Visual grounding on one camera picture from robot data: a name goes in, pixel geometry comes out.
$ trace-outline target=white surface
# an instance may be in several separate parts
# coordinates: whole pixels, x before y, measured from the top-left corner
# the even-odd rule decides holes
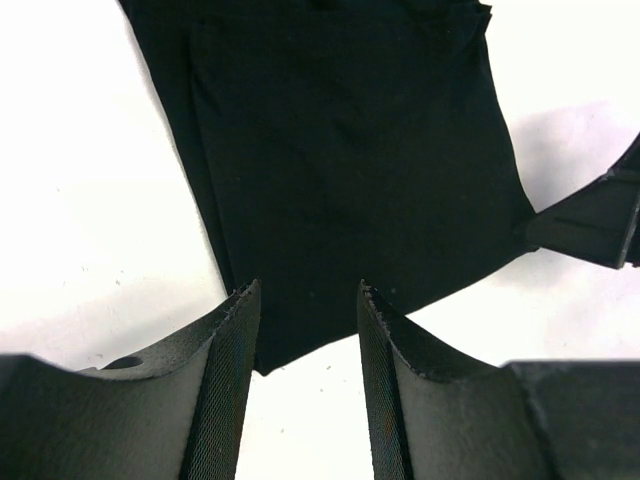
[[[496,0],[488,38],[544,208],[640,131],[640,4]],[[0,351],[104,366],[223,299],[164,114],[116,0],[0,14]],[[640,271],[551,252],[411,317],[485,361],[640,357]],[[373,478],[358,342],[252,379],[239,480]]]

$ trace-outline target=curved plastic edge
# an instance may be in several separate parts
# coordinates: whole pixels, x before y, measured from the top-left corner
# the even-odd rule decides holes
[[[456,350],[395,311],[366,280],[360,283],[359,293],[395,354],[419,377],[450,383],[500,370]]]

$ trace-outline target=textured plastic surface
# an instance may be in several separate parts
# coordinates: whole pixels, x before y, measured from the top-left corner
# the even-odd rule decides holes
[[[103,370],[0,356],[0,478],[233,478],[259,318],[254,282]]]
[[[602,177],[540,212],[526,230],[530,244],[599,265],[640,262],[640,135]]]
[[[496,368],[430,335],[367,285],[358,304],[377,480],[640,476],[640,362]],[[399,402],[380,401],[381,389]],[[397,438],[400,451],[389,458],[381,436]]]

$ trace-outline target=black fabric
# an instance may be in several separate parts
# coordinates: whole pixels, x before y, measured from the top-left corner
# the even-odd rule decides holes
[[[526,251],[477,2],[129,0],[229,290],[263,281],[266,374]]]

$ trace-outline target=black plastic piece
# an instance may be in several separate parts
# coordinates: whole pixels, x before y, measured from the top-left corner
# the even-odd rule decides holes
[[[640,362],[496,368],[366,284],[358,323],[376,480],[640,478]]]
[[[540,212],[527,241],[606,267],[640,262],[640,135],[602,177]]]
[[[103,370],[0,356],[0,478],[232,479],[259,319],[254,282]]]

